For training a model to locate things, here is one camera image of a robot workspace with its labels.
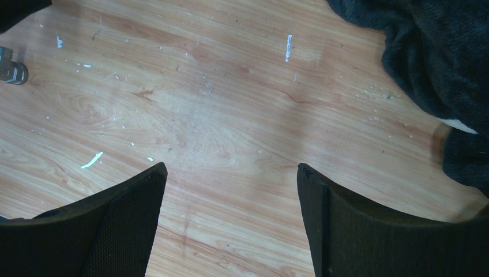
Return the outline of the metal tee pipe fitting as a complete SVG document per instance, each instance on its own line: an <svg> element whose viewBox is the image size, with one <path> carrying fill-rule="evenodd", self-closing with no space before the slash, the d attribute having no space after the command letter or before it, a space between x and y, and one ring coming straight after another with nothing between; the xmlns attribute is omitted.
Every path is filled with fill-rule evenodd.
<svg viewBox="0 0 489 277"><path fill-rule="evenodd" d="M12 61L13 50L1 46L1 81L7 84L22 85L28 80L27 67L20 62Z"/></svg>

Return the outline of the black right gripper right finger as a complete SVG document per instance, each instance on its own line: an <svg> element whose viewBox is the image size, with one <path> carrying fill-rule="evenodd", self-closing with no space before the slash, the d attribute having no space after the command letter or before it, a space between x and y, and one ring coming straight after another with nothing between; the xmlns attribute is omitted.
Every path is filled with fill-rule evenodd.
<svg viewBox="0 0 489 277"><path fill-rule="evenodd" d="M488 208L458 223L389 208L301 163L298 196L316 276L487 276Z"/></svg>

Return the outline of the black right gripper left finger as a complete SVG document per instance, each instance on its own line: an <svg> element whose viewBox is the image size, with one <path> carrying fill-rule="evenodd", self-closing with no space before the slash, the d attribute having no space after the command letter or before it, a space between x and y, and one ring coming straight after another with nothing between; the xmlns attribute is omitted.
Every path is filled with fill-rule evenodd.
<svg viewBox="0 0 489 277"><path fill-rule="evenodd" d="M1 219L1 275L144 276L167 177L160 162L34 218Z"/></svg>

